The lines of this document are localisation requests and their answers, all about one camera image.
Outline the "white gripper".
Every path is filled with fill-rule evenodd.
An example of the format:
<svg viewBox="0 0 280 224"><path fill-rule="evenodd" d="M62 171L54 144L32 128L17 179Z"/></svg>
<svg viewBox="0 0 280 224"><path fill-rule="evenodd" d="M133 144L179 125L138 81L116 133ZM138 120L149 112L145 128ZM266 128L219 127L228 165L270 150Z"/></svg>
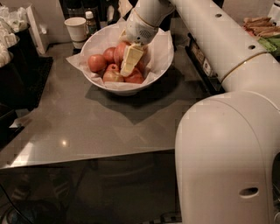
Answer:
<svg viewBox="0 0 280 224"><path fill-rule="evenodd" d="M144 47L148 45L158 33L158 28L147 24L133 9L126 20L126 27L122 30L119 40L130 43L137 43L127 46L123 53L120 73L124 77L128 77L139 60L144 55Z"/></svg>

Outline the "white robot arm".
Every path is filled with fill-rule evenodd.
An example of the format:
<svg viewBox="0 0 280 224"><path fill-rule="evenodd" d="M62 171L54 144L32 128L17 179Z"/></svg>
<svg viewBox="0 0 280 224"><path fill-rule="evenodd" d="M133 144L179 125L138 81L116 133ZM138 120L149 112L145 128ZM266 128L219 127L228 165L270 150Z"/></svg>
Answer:
<svg viewBox="0 0 280 224"><path fill-rule="evenodd" d="M138 0L129 41L151 42L177 11L224 88L192 105L175 159L183 224L274 224L272 170L280 151L275 58L213 0Z"/></svg>

